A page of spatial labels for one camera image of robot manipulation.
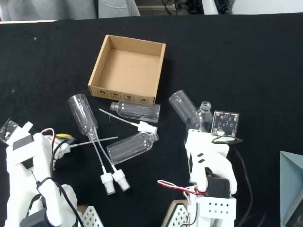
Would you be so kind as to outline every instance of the black fabric surface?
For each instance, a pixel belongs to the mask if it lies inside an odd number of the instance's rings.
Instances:
[[[126,138],[132,126],[98,111],[110,100],[94,98],[87,83],[106,34],[167,43],[156,103],[160,140],[152,150],[128,160],[123,169],[131,190],[107,196],[92,146],[73,148],[57,162],[54,178],[70,184],[78,204],[94,205],[105,227],[158,227],[178,191],[158,186],[164,179],[188,185],[185,128],[168,102],[183,89],[198,106],[240,113],[237,145],[245,160],[254,203],[251,214],[266,212],[265,226],[279,225],[279,151],[301,153],[303,14],[266,16],[135,17],[0,25],[0,121],[38,131],[53,127],[87,141],[67,100],[84,93],[99,123],[99,137]],[[6,146],[0,145],[0,222],[6,218],[9,175]],[[238,181],[237,218],[249,203],[239,160],[228,156]],[[256,226],[262,214],[246,225]]]

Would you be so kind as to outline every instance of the red wire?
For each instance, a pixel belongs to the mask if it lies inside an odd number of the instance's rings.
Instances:
[[[165,185],[161,182],[157,182],[159,185],[163,186],[163,187],[166,187],[166,188],[172,188],[172,189],[176,189],[176,190],[179,190],[179,191],[183,191],[183,192],[188,192],[188,193],[191,193],[191,194],[194,194],[194,195],[205,195],[206,193],[205,192],[193,192],[191,190],[188,190],[188,189],[185,189],[185,188],[178,188],[178,187],[175,187],[175,186],[168,186],[168,185]]]

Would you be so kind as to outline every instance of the circuit board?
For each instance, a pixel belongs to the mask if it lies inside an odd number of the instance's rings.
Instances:
[[[215,111],[212,135],[214,136],[226,136],[226,137],[236,137],[239,113]]]

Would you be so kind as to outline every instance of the clear plastic bottle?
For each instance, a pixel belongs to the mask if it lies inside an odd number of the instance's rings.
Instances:
[[[169,97],[169,102],[184,124],[189,124],[193,113],[197,110],[183,90],[177,91]]]
[[[158,139],[157,134],[140,132],[107,146],[107,151],[112,162],[116,165],[150,150],[153,142]]]
[[[159,104],[145,106],[120,101],[118,103],[111,103],[110,109],[117,111],[121,117],[155,123],[158,122],[160,114]]]
[[[198,129],[203,132],[209,132],[212,127],[213,114],[211,112],[212,105],[203,101],[200,108],[195,111],[187,124],[187,130]]]
[[[70,97],[68,103],[80,132],[90,139],[96,140],[94,128],[98,128],[98,123],[85,95],[74,95]]]

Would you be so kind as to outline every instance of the yellow component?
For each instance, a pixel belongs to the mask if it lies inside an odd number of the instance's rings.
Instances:
[[[66,134],[66,133],[59,133],[59,134],[56,134],[57,137],[70,137],[70,138],[73,138],[72,135],[70,134]]]

